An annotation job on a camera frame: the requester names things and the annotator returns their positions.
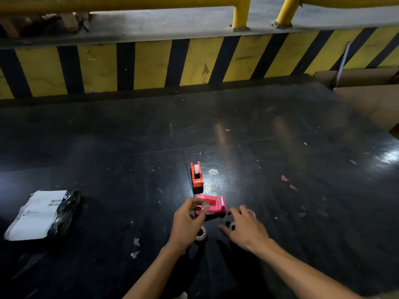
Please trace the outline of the person's right hand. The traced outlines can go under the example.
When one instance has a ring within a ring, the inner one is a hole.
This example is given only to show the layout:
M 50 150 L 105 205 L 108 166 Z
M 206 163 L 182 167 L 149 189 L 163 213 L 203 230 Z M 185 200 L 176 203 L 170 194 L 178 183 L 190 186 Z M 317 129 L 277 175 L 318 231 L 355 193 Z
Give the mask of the person's right hand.
M 241 249 L 257 254 L 268 244 L 270 237 L 265 227 L 247 212 L 247 207 L 231 207 L 227 214 L 234 219 L 235 240 L 231 240 Z

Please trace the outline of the person's left hand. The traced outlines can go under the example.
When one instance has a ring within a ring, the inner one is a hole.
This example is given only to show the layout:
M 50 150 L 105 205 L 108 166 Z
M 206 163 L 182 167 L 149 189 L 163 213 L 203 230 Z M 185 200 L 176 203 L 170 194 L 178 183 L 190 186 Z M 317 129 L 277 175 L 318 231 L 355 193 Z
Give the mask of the person's left hand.
M 171 256 L 179 257 L 195 241 L 201 226 L 194 226 L 196 211 L 200 211 L 202 199 L 188 198 L 174 213 L 172 230 L 165 250 Z

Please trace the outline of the person's right forearm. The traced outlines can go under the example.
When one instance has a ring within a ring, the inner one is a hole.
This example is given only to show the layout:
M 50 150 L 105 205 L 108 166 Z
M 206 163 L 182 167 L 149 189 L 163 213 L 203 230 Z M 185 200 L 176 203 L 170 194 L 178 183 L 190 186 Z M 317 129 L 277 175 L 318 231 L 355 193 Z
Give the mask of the person's right forearm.
M 256 255 L 278 274 L 299 299 L 364 299 L 293 257 L 272 239 L 262 241 Z

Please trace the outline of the person's left forearm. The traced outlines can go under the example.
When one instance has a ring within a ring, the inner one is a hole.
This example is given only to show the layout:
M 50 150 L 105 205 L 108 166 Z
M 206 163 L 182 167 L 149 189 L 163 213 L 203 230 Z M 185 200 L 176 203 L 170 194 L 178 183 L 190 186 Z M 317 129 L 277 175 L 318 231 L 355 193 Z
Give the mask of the person's left forearm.
M 122 299 L 159 299 L 185 248 L 168 242 Z

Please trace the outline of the pink tape dispenser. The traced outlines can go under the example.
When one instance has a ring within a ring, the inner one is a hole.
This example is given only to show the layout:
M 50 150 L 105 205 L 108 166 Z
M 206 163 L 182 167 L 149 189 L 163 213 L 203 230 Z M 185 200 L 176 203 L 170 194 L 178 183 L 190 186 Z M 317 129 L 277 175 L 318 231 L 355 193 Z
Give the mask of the pink tape dispenser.
M 196 196 L 198 199 L 202 199 L 204 201 L 208 201 L 210 204 L 209 210 L 207 210 L 207 215 L 220 215 L 225 214 L 226 209 L 226 200 L 224 196 L 210 196 L 210 195 L 198 195 Z

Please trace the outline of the orange tape dispenser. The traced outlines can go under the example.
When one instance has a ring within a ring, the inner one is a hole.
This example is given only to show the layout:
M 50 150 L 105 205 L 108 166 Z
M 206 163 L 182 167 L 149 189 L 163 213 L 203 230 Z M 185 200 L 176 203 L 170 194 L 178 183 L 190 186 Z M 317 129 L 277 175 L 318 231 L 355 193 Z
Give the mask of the orange tape dispenser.
M 193 188 L 201 188 L 204 185 L 203 174 L 200 162 L 190 164 L 191 180 Z

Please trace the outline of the yellow and black striped barrier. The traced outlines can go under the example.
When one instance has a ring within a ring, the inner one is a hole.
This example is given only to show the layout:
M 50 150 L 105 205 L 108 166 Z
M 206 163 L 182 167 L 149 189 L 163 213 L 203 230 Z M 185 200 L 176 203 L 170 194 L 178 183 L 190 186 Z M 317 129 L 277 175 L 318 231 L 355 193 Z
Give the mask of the yellow and black striped barrier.
M 0 101 L 399 67 L 399 25 L 0 49 Z

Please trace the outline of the black parcel with white label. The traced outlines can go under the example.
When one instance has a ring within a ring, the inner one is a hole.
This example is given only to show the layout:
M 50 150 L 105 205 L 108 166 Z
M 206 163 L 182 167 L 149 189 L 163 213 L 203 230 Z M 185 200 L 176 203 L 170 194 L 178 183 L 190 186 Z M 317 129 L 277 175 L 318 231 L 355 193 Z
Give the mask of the black parcel with white label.
M 79 190 L 32 192 L 4 233 L 6 241 L 62 238 L 69 231 L 74 213 L 82 202 Z

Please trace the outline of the brown cardboard box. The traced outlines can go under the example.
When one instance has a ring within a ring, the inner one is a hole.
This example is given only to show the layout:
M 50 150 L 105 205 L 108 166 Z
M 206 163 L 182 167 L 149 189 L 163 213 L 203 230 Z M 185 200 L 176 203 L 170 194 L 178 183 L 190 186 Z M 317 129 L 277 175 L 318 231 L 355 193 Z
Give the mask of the brown cardboard box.
M 325 125 L 346 128 L 354 118 L 367 118 L 399 137 L 399 67 L 319 71 L 312 77 L 337 101 L 327 111 Z

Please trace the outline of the white thin stick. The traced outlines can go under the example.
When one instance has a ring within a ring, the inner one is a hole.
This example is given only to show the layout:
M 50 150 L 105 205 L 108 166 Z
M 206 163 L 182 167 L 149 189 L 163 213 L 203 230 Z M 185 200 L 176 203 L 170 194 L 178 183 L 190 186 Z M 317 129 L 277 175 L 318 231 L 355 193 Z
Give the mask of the white thin stick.
M 348 55 L 348 53 L 350 51 L 351 45 L 352 45 L 351 41 L 348 42 L 347 45 L 346 45 L 345 51 L 343 53 L 343 56 L 342 56 L 342 59 L 341 59 L 341 62 L 340 62 L 339 69 L 337 71 L 337 75 L 335 77 L 335 80 L 332 82 L 332 90 L 335 89 L 338 86 L 338 83 L 339 83 L 340 77 L 342 75 L 342 71 L 343 71 L 343 68 L 345 66 L 347 55 Z

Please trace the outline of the pile of cardboard scraps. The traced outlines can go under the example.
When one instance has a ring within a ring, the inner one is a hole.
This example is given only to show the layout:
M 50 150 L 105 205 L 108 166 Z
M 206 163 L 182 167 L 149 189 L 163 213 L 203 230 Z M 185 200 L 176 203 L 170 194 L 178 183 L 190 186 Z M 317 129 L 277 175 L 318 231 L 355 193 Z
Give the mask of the pile of cardboard scraps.
M 89 32 L 91 19 L 90 12 L 0 16 L 0 38 L 75 34 L 82 29 Z

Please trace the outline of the yellow metal guard rail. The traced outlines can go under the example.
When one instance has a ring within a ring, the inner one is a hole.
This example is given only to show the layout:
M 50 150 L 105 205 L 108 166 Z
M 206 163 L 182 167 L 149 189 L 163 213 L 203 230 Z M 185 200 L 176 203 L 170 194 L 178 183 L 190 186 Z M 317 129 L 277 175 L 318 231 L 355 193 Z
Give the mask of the yellow metal guard rail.
M 303 4 L 333 9 L 363 9 L 397 6 L 399 0 L 285 0 L 272 26 L 277 29 L 292 27 L 292 19 Z
M 233 31 L 245 31 L 251 0 L 0 0 L 0 16 L 233 6 Z

